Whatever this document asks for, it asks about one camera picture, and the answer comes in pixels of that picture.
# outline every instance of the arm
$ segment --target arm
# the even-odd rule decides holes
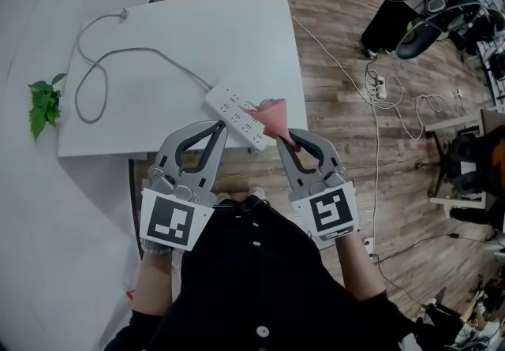
[[[344,285],[359,301],[386,290],[379,271],[373,265],[361,239],[352,232],[336,240]]]
[[[133,315],[105,351],[141,351],[146,349],[172,304],[172,255],[144,253],[137,287],[133,293]]]
[[[164,316],[172,305],[172,255],[145,253],[133,296],[132,309],[151,316]]]

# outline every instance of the plug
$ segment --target plug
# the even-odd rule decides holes
[[[126,19],[128,17],[128,10],[126,10],[125,8],[123,8],[123,10],[119,13],[119,17],[121,19]]]
[[[386,79],[381,75],[377,75],[376,78],[376,98],[381,101],[384,101],[387,98]]]

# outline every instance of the pink paper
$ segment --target pink paper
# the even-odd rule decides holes
[[[242,106],[240,106],[240,108],[265,126],[263,131],[264,135],[273,139],[277,139],[277,136],[281,136],[297,151],[300,150],[296,142],[291,139],[287,129],[287,108],[285,99],[272,100],[259,106],[251,105],[254,107],[252,110]]]

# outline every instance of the power strip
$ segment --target power strip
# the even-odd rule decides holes
[[[206,96],[205,102],[231,127],[243,136],[253,151],[262,151],[268,145],[269,138],[263,134],[264,126],[240,106],[251,110],[253,107],[244,97],[232,91],[230,86],[218,84]]]

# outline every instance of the white table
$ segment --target white table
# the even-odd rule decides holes
[[[251,103],[286,99],[288,126],[307,129],[305,99],[287,0],[170,0],[129,9],[128,18],[103,19],[81,41],[98,59],[110,50],[152,47],[211,85],[233,81]],[[109,99],[103,117],[86,124],[74,96],[89,69],[74,51],[62,98],[58,156],[157,152],[173,131],[218,116],[204,103],[207,92],[156,54],[124,53],[106,58]],[[79,94],[81,112],[95,117],[104,97],[95,69]],[[227,147],[249,145],[232,129]],[[193,149],[204,147],[204,141]]]

